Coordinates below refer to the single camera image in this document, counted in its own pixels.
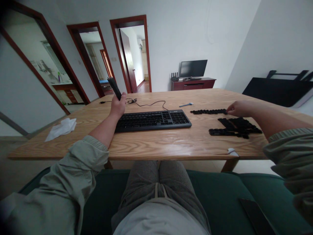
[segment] hand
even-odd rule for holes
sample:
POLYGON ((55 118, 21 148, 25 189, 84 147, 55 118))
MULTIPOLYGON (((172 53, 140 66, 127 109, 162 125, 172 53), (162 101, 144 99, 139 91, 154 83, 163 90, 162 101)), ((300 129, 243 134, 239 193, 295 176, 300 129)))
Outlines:
POLYGON ((111 103, 110 115, 116 116, 118 119, 124 114, 126 105, 126 93, 123 92, 121 100, 119 101, 117 96, 114 95, 111 103))
POLYGON ((268 108, 263 104, 259 104, 253 101, 235 101, 226 110, 227 114, 236 117, 252 117, 255 111, 268 108))

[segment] drawstring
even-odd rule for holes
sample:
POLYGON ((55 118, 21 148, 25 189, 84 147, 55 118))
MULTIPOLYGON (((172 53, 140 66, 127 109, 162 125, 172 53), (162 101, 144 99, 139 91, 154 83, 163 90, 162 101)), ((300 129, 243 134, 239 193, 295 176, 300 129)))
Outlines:
MULTIPOLYGON (((156 183, 155 193, 154 193, 154 197, 155 197, 155 198, 158 198, 158 196, 157 196, 157 186, 158 186, 158 184, 159 184, 159 183, 157 182, 157 183, 156 183)), ((168 197, 167 197, 167 194, 166 194, 166 190, 165 190, 164 185, 163 185, 163 184, 160 184, 160 185, 161 185, 162 188, 163 188, 164 197, 165 197, 165 198, 168 198, 168 197)))
POLYGON ((156 191, 154 193, 154 198, 157 198, 157 185, 158 185, 158 182, 156 182, 156 191))
POLYGON ((167 194, 166 194, 166 190, 165 190, 165 188, 164 188, 164 185, 163 185, 163 184, 161 184, 161 185, 162 185, 162 187, 163 187, 164 197, 167 198, 167 194))

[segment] monitor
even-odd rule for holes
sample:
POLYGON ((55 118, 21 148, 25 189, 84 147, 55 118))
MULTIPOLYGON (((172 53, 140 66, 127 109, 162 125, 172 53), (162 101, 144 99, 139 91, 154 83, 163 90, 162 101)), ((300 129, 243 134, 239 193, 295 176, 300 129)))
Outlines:
POLYGON ((179 77, 202 77, 208 60, 183 61, 179 77))
POLYGON ((308 81, 252 78, 242 94, 284 107, 291 107, 312 88, 313 82, 308 81))

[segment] black cable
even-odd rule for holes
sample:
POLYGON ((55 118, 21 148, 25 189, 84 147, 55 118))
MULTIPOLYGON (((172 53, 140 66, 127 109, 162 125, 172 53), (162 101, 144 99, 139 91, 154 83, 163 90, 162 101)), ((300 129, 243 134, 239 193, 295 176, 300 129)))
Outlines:
MULTIPOLYGON (((139 107, 142 107, 142 106, 151 106, 151 105, 154 105, 154 104, 157 103, 157 102, 164 102, 163 105, 162 105, 162 108, 168 110, 167 108, 164 107, 166 101, 156 101, 156 102, 154 102, 153 104, 143 104, 143 105, 139 105, 139 104, 137 104, 137 98, 135 98, 135 99, 126 98, 126 99, 127 99, 127 100, 131 100, 131 101, 127 101, 128 104, 135 103, 135 104, 138 105, 139 107)), ((101 101, 100 104, 106 103, 106 102, 112 102, 112 101, 101 101)))

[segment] green sofa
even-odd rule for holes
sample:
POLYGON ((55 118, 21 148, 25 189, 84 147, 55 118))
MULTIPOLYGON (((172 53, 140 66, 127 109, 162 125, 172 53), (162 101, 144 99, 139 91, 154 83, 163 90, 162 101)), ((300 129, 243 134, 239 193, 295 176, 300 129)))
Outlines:
MULTIPOLYGON (((27 195, 39 187, 46 168, 24 186, 27 195)), ((258 203, 274 230, 280 235, 296 235, 311 230, 292 205, 293 195, 281 177, 267 174, 206 173, 188 170, 196 195, 202 203, 212 234, 256 234, 239 198, 258 203)), ((111 217, 116 213, 129 170, 103 170, 96 176, 97 186, 88 199, 82 234, 111 234, 111 217)))

